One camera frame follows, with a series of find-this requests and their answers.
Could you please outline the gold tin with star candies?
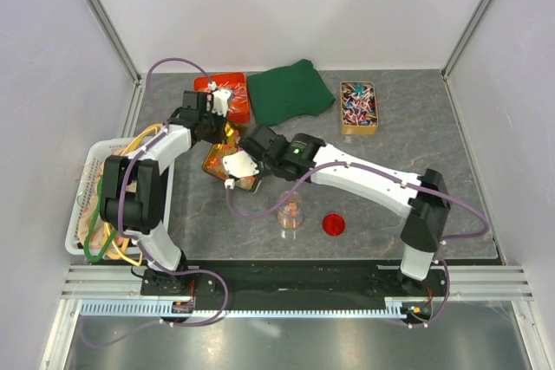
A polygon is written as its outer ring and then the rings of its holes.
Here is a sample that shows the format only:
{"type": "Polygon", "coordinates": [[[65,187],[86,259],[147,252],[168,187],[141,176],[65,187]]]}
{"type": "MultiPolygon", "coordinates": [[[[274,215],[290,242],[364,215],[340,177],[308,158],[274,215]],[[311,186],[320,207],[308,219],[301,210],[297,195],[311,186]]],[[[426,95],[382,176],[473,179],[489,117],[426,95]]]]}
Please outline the gold tin with star candies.
{"type": "MultiPolygon", "coordinates": [[[[202,164],[203,171],[222,181],[229,179],[224,169],[223,158],[239,151],[238,143],[246,132],[247,128],[245,126],[227,122],[225,125],[225,138],[222,142],[211,147],[202,164]]],[[[235,187],[243,191],[255,192],[258,185],[259,179],[256,176],[250,176],[239,179],[235,187]]]]}

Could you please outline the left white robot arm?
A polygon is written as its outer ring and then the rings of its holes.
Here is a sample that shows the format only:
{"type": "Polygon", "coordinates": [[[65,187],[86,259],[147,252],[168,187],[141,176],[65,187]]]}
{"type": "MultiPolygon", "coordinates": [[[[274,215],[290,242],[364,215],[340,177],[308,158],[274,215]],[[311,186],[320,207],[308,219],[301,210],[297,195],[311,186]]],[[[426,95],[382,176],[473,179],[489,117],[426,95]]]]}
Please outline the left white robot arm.
{"type": "Polygon", "coordinates": [[[150,140],[127,156],[110,156],[104,163],[100,192],[101,219],[125,238],[135,241],[151,268],[162,271],[160,285],[172,295],[190,285],[186,256],[163,223],[167,190],[162,175],[199,142],[225,140],[232,91],[185,91],[177,115],[150,140]]]}

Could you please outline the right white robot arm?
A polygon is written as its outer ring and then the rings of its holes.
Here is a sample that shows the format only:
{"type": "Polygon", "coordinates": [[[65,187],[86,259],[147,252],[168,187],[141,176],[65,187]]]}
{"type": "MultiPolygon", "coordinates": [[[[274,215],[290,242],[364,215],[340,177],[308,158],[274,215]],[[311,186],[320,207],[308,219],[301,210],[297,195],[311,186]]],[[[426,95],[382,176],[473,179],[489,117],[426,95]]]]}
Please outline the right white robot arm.
{"type": "Polygon", "coordinates": [[[239,152],[225,162],[237,179],[273,175],[326,185],[377,203],[403,218],[398,287],[407,295],[417,295],[427,287],[428,272],[451,210],[439,172],[428,169],[418,175],[384,168],[306,133],[288,140],[264,126],[254,127],[238,146],[239,152]]]}

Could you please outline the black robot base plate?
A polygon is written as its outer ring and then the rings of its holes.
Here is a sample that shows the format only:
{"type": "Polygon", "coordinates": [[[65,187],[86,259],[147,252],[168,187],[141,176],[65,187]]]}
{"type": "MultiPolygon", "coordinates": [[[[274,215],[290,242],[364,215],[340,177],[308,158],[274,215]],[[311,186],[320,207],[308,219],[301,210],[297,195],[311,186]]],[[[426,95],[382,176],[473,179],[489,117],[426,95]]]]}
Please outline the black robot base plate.
{"type": "Polygon", "coordinates": [[[424,281],[404,276],[397,261],[372,260],[199,260],[189,263],[191,276],[168,276],[146,269],[142,295],[195,295],[202,300],[223,296],[216,278],[200,274],[207,269],[220,275],[236,303],[273,300],[283,306],[301,303],[371,304],[387,298],[437,299],[445,294],[443,268],[431,269],[424,281]]]}

